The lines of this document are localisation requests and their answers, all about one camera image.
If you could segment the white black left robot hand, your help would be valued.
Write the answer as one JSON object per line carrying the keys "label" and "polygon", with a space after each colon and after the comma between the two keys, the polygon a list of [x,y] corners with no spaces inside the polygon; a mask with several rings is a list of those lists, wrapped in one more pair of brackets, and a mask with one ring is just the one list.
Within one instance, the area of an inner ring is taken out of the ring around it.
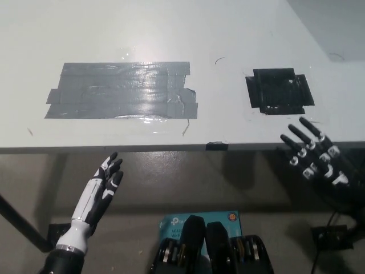
{"label": "white black left robot hand", "polygon": [[86,184],[71,218],[70,229],[59,238],[55,248],[85,255],[88,239],[109,207],[123,178],[122,159],[110,155]]}

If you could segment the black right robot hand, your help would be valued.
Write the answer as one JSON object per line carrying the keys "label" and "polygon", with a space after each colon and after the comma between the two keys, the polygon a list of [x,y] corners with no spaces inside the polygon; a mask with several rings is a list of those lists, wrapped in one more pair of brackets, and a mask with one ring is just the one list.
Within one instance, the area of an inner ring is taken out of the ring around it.
{"label": "black right robot hand", "polygon": [[300,144],[285,134],[280,135],[287,147],[281,154],[289,166],[334,207],[363,208],[363,173],[322,130],[303,116],[299,122],[313,137],[293,124],[288,125],[302,141]]}

